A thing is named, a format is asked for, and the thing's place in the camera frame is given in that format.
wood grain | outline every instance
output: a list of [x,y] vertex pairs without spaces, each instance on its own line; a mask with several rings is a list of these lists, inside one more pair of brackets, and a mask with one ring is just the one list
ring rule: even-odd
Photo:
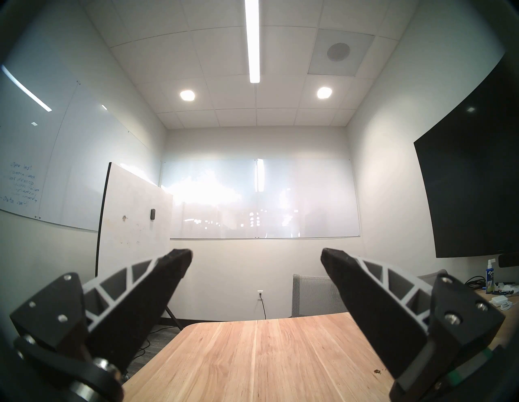
[[367,402],[388,401],[392,383],[340,313],[189,325],[123,387],[125,402]]

whiteboard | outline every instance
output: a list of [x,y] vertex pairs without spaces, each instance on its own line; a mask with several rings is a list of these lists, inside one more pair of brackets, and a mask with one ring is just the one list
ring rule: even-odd
[[180,160],[165,162],[162,188],[173,194],[172,239],[256,237],[256,162]]
[[109,276],[114,269],[171,251],[172,205],[170,194],[112,163],[98,233],[97,275]]
[[173,239],[360,236],[347,159],[171,161],[162,186]]
[[159,158],[80,84],[52,151],[40,202],[41,219],[98,230],[110,162],[136,169],[158,184]]
[[348,159],[264,159],[260,238],[360,236]]
[[37,218],[52,147],[77,81],[31,27],[4,65],[52,109],[43,109],[0,71],[0,209]]

wall-mounted whiteboard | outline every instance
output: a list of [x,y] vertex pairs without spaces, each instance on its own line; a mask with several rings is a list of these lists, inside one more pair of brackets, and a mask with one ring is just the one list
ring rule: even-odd
[[160,160],[78,82],[29,28],[0,72],[0,209],[98,230],[109,162],[158,184]]
[[173,194],[171,238],[256,237],[255,169],[253,159],[165,162],[161,186]]
[[347,159],[165,162],[162,186],[174,239],[360,235]]

gray carpet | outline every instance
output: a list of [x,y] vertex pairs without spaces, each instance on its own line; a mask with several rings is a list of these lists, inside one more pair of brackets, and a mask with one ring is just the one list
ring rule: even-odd
[[[136,356],[142,354],[142,356],[135,358],[128,366],[128,378],[131,378],[137,371],[139,371],[146,363],[148,363],[157,353],[159,353],[164,346],[166,346],[180,331],[177,327],[169,328],[167,325],[155,325],[151,332],[158,329],[165,328],[156,332],[155,334],[149,334],[149,346],[142,351],[137,352]],[[144,341],[142,348],[148,345],[147,341]]]

whiteboard stand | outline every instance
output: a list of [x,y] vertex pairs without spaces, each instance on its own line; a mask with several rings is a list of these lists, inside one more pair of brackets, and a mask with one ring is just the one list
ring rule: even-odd
[[[99,218],[95,275],[109,277],[115,268],[167,254],[172,206],[171,194],[110,162]],[[166,312],[180,330],[184,329],[167,306]]]

